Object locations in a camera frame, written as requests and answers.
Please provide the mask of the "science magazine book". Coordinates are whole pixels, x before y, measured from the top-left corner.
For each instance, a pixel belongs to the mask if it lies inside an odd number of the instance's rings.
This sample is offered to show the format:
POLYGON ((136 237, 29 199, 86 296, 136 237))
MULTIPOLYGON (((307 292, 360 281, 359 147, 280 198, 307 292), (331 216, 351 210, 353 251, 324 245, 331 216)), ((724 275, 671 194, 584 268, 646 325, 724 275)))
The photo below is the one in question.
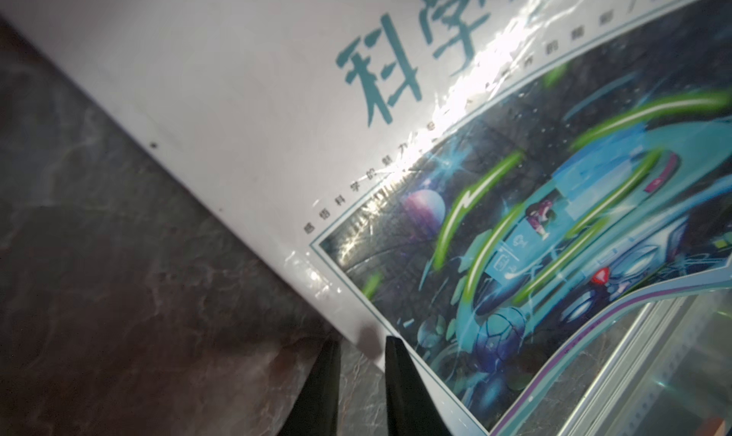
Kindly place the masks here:
POLYGON ((1 0, 447 424, 510 434, 653 300, 731 285, 731 0, 1 0))

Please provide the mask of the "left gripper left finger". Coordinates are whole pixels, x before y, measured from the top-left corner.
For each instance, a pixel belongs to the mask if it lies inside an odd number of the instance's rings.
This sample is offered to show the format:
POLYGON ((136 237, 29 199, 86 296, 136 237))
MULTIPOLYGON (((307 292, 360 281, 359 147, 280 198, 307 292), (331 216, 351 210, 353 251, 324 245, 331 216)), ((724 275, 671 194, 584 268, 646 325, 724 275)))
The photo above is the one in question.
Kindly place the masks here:
POLYGON ((324 343, 279 436, 337 435, 340 342, 324 343))

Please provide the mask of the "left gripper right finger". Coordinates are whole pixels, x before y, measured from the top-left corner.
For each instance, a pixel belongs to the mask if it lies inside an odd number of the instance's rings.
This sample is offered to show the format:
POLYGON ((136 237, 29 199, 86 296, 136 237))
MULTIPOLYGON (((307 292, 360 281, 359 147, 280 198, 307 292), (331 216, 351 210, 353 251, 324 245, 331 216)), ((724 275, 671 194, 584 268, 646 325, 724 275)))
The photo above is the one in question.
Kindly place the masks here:
POLYGON ((388 336, 384 354, 388 434, 451 435, 403 340, 388 336))

